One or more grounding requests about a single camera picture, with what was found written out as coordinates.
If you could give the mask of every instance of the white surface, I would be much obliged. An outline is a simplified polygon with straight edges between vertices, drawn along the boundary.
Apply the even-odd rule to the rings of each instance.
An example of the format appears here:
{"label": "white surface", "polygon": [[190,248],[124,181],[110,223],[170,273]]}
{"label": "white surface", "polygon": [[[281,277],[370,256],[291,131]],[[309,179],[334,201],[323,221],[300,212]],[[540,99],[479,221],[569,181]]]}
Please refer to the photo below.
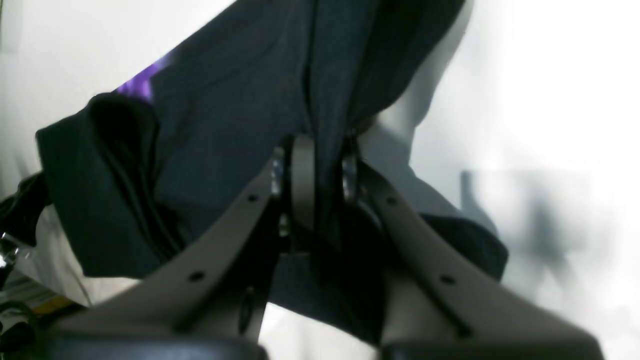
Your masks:
{"label": "white surface", "polygon": [[[0,195],[40,168],[37,129],[130,79],[230,2],[4,1]],[[489,218],[512,253],[505,285],[597,335],[609,360],[640,354],[639,7],[632,0],[476,0],[437,88],[438,71],[425,71],[432,89],[415,81],[417,90],[362,139],[372,163],[408,197],[429,190],[415,172],[462,215]],[[452,37],[441,51],[455,43]],[[439,59],[447,56],[429,60],[436,69]],[[426,116],[412,119],[409,109],[427,104],[431,92]],[[411,200],[419,210],[447,212],[433,198]],[[39,253],[21,261],[25,272],[80,302],[78,281],[94,303],[132,284],[71,276],[79,267],[55,214],[43,220]],[[548,238],[557,240],[553,251],[540,248]],[[276,360],[336,359],[331,345],[343,341],[340,349],[353,349],[345,358],[371,357],[322,324],[272,307],[268,314],[261,342]],[[305,345],[292,350],[282,343],[289,338]]]}

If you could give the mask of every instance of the dark fabric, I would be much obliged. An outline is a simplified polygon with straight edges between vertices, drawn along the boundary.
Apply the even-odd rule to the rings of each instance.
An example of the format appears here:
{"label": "dark fabric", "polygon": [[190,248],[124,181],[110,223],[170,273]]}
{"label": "dark fabric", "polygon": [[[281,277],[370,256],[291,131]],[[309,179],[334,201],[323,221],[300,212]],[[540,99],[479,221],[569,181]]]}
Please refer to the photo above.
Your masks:
{"label": "dark fabric", "polygon": [[[311,290],[297,289],[284,264],[274,302],[375,342],[375,284],[357,293],[310,275],[318,264],[325,279],[336,275],[345,251],[334,211],[341,146],[401,95],[462,2],[238,0],[171,52],[151,79],[152,104],[100,94],[40,130],[47,186],[84,274],[148,275],[218,219],[285,135],[306,133],[316,140],[317,248],[299,275]],[[499,241],[457,220],[428,221],[499,278]]]}

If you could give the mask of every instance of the white background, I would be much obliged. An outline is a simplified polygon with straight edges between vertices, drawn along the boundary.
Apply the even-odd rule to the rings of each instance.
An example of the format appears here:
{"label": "white background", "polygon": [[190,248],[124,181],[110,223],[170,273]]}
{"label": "white background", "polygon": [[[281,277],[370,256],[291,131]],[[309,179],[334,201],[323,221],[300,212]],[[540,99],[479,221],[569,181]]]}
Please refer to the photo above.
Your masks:
{"label": "white background", "polygon": [[[132,78],[229,3],[4,0],[0,197],[39,170],[36,130]],[[427,85],[414,81],[411,96],[381,115],[362,138],[365,155],[417,209],[444,211],[432,197],[411,196],[427,188],[415,176],[492,226],[512,254],[508,288],[592,332],[607,359],[637,359],[640,3],[476,0],[466,9],[458,38],[440,46],[446,61],[427,61],[446,69],[418,74]],[[408,109],[429,100],[411,119]],[[396,160],[379,148],[397,151]],[[133,283],[77,277],[55,214],[43,218],[39,253],[23,271],[85,303]],[[323,346],[338,340],[313,330],[322,324],[303,332],[289,322],[288,334],[283,324],[266,326],[281,329],[273,339],[305,333],[306,358],[338,358]],[[345,359],[370,356],[345,341]]]}

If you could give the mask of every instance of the black cloth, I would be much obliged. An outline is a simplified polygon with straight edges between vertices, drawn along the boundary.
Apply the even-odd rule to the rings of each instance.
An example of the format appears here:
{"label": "black cloth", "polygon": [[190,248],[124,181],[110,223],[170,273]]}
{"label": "black cloth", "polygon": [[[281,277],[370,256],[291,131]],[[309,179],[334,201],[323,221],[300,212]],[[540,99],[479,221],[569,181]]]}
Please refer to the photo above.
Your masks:
{"label": "black cloth", "polygon": [[[152,104],[100,94],[41,129],[47,187],[84,274],[148,275],[218,219],[285,135],[299,133],[316,141],[316,264],[332,264],[344,250],[333,207],[345,135],[402,94],[462,4],[238,0],[171,52],[152,78]],[[499,277],[502,244],[463,228],[442,227]],[[308,307],[292,279],[275,281],[276,303],[375,342],[359,320]]]}

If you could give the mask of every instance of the screw hole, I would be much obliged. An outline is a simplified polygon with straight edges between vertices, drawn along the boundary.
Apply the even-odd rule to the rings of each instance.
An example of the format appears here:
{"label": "screw hole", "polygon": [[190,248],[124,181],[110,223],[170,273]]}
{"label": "screw hole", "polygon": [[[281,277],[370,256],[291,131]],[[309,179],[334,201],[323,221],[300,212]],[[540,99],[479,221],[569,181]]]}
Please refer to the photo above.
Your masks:
{"label": "screw hole", "polygon": [[449,275],[441,275],[440,281],[444,282],[447,285],[453,285],[456,283],[456,280]]}
{"label": "screw hole", "polygon": [[202,278],[204,278],[204,273],[197,271],[189,276],[189,281],[196,282],[202,280]]}

